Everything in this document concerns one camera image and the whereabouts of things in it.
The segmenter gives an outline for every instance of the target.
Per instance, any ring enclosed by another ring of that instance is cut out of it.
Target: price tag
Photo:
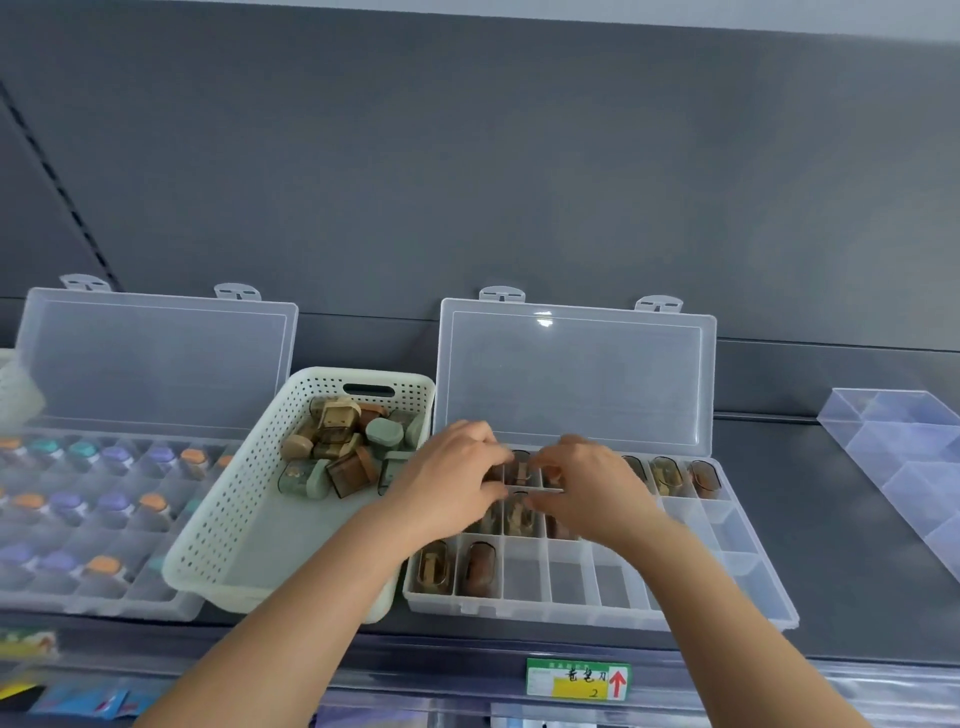
[[[626,700],[630,666],[527,659],[527,694],[564,700]]]

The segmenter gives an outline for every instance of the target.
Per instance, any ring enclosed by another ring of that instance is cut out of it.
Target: plastic box lid
[[[295,303],[34,288],[16,363],[28,425],[243,438],[290,375]]]
[[[621,452],[709,456],[716,319],[444,299],[434,431],[486,420],[501,442],[576,432]]]

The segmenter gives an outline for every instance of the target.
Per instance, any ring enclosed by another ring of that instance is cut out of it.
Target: plastic hinge tab
[[[64,288],[70,291],[102,291],[108,293],[113,290],[105,280],[98,279],[96,276],[88,276],[86,273],[71,273],[60,276],[60,282]]]
[[[680,313],[684,302],[673,296],[644,296],[636,302],[634,311],[651,311],[654,313]]]
[[[213,286],[213,292],[218,299],[231,301],[262,301],[260,292],[246,283],[218,283]]]
[[[488,285],[480,289],[481,301],[500,301],[501,303],[526,303],[527,294],[519,288],[509,285]]]

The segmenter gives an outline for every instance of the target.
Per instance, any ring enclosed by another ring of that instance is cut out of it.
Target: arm
[[[756,609],[710,552],[657,508],[616,453],[566,435],[531,467],[559,470],[562,494],[530,504],[612,548],[650,586],[716,728],[869,728]]]
[[[340,528],[137,726],[302,728],[390,574],[505,497],[502,483],[481,481],[512,457],[486,423],[457,423],[430,440],[386,496]]]

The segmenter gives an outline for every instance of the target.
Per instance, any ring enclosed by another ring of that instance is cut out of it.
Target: red arrow
[[[625,678],[623,673],[618,670],[610,679],[610,684],[613,685],[613,697],[619,697],[620,688],[627,684],[627,678]]]

